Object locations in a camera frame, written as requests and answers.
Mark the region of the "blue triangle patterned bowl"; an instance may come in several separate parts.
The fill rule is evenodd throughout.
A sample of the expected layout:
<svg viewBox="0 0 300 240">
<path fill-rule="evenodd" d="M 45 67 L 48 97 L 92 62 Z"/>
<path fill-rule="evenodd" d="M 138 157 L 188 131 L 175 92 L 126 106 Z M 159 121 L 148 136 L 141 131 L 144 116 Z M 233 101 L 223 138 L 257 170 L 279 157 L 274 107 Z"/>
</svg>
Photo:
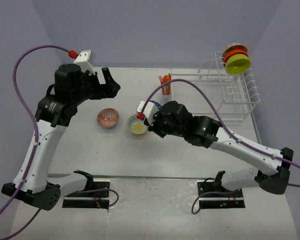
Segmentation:
<svg viewBox="0 0 300 240">
<path fill-rule="evenodd" d="M 162 109 L 162 105 L 159 102 L 154 100 L 150 100 L 150 102 L 153 103 L 159 111 Z"/>
</svg>

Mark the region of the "red patterned bowl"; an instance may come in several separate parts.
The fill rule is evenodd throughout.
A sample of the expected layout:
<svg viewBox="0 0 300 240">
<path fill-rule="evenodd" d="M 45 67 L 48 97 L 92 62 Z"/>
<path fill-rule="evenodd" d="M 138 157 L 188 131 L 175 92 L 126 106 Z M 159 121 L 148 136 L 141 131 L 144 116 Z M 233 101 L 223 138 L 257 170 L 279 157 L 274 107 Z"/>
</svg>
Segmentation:
<svg viewBox="0 0 300 240">
<path fill-rule="evenodd" d="M 118 124 L 119 119 L 119 112 L 113 108 L 101 110 L 96 117 L 98 125 L 106 129 L 115 127 Z"/>
</svg>

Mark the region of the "yellow teal patterned bowl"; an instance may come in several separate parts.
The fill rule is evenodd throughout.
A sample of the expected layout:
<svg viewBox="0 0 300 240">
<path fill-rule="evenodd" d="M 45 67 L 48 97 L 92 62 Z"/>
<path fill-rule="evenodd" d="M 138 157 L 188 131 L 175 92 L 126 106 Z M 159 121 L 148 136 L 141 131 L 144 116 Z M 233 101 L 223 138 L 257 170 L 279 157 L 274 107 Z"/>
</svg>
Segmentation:
<svg viewBox="0 0 300 240">
<path fill-rule="evenodd" d="M 127 119 L 127 129 L 134 135 L 145 134 L 148 130 L 148 126 L 145 125 L 144 120 L 139 119 L 137 114 L 131 115 Z"/>
</svg>

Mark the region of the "lime green bowl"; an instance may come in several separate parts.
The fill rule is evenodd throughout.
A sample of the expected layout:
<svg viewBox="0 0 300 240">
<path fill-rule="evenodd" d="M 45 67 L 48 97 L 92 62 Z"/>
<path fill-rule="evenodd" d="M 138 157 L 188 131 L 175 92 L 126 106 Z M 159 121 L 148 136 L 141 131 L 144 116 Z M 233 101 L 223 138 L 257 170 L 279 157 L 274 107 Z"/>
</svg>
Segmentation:
<svg viewBox="0 0 300 240">
<path fill-rule="evenodd" d="M 251 60 L 244 54 L 235 54 L 225 63 L 227 73 L 230 75 L 239 75 L 251 67 Z"/>
</svg>

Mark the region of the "orange bowl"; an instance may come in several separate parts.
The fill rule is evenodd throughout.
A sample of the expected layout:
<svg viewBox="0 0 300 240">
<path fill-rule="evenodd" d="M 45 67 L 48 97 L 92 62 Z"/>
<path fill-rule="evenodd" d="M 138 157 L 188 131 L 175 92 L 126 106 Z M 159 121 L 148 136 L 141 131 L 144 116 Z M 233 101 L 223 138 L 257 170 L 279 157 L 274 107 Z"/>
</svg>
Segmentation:
<svg viewBox="0 0 300 240">
<path fill-rule="evenodd" d="M 244 55 L 246 57 L 248 57 L 249 55 L 244 51 L 244 50 L 241 50 L 241 49 L 234 49 L 234 50 L 231 50 L 229 51 L 224 59 L 223 59 L 223 62 L 226 63 L 228 61 L 228 59 L 234 55 Z"/>
</svg>

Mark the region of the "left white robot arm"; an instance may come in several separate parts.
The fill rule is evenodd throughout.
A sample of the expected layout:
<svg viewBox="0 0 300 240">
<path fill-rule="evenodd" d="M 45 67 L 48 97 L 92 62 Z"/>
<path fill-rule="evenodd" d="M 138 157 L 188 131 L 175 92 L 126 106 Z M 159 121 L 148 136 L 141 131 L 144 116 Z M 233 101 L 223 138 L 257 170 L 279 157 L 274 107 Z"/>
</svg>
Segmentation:
<svg viewBox="0 0 300 240">
<path fill-rule="evenodd" d="M 82 71 L 77 64 L 63 64 L 55 71 L 54 84 L 37 105 L 35 129 L 25 160 L 13 182 L 3 185 L 3 194 L 49 211 L 64 196 L 78 192 L 87 197 L 93 193 L 93 176 L 87 172 L 76 170 L 55 181 L 48 181 L 48 173 L 58 143 L 78 106 L 86 100 L 112 99 L 120 90 L 110 70 L 101 70 L 104 84 L 96 73 Z"/>
</svg>

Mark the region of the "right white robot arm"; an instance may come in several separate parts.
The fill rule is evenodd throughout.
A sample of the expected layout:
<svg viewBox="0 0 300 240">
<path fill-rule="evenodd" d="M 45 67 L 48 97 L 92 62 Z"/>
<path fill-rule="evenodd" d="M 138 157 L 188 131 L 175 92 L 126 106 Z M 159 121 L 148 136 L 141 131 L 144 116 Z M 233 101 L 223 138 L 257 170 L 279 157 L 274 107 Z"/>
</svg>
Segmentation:
<svg viewBox="0 0 300 240">
<path fill-rule="evenodd" d="M 217 196 L 254 187 L 275 195 L 285 193 L 290 166 L 280 158 L 291 161 L 291 149 L 273 149 L 238 134 L 229 135 L 219 121 L 208 116 L 194 116 L 176 101 L 164 104 L 161 109 L 152 103 L 145 117 L 148 130 L 162 138 L 167 135 L 181 137 L 193 146 L 220 151 L 250 164 L 247 169 L 218 172 L 211 187 Z"/>
</svg>

